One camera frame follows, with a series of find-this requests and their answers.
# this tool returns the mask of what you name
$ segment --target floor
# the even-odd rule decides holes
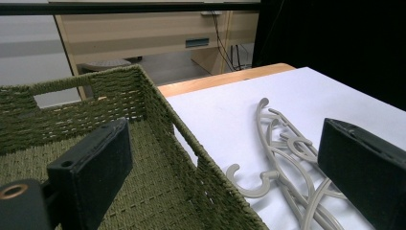
[[[238,49],[241,69],[250,68],[254,44],[238,45]],[[231,59],[231,49],[228,50],[228,56]],[[211,75],[191,60],[191,52],[145,56],[141,60],[134,58],[130,61],[141,64],[156,85],[193,80]],[[233,51],[233,61],[234,66],[237,66],[236,47]],[[230,68],[227,67],[225,72],[231,72]]]

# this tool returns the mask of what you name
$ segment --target dark background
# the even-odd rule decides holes
[[[406,1],[262,2],[254,66],[308,66],[406,111]]]

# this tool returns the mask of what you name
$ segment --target white table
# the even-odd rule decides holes
[[[309,68],[167,99],[221,170],[226,172],[232,164],[239,164],[238,184],[255,189],[261,183],[259,174],[270,170],[255,123],[262,98],[268,98],[268,106],[279,110],[316,149],[324,119],[333,118],[362,127],[406,150],[406,112]],[[263,198],[247,200],[269,228],[300,229],[277,184],[273,185],[275,188]],[[372,228],[346,201],[328,198],[322,203],[345,229]],[[312,229],[320,226],[314,222]]]

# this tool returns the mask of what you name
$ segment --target tangled hangers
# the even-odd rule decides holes
[[[297,130],[279,111],[269,108],[268,113],[262,113],[262,110],[269,104],[268,99],[260,100],[257,107],[257,130],[259,138],[266,149],[266,155],[271,163],[272,171],[262,172],[260,179],[261,186],[256,190],[246,190],[241,188],[234,179],[234,174],[239,169],[238,164],[232,165],[226,172],[229,180],[246,197],[260,198],[265,196],[271,189],[271,179],[275,179],[280,186],[283,196],[295,214],[301,229],[310,228],[310,223],[315,219],[324,229],[343,229],[338,220],[321,205],[319,202],[324,195],[345,199],[340,192],[330,190],[331,180],[328,179],[317,166],[317,150],[312,146],[312,142],[306,139],[299,130]],[[263,130],[263,123],[267,121],[266,130]],[[279,127],[288,127],[290,132],[280,134],[281,140],[273,140],[273,130]],[[283,169],[278,163],[279,155],[286,159],[290,165],[299,171],[304,177],[307,185],[307,194],[299,193],[295,185],[289,180]],[[314,169],[324,175],[324,181],[317,189],[309,173],[301,165],[301,161],[308,162]]]

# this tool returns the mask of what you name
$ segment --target woven basket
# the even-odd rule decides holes
[[[90,85],[94,98],[39,108],[34,95]],[[139,65],[0,86],[0,184],[47,178],[46,166],[94,128],[130,121],[134,166],[100,229],[266,229]],[[174,136],[198,157],[198,167]]]

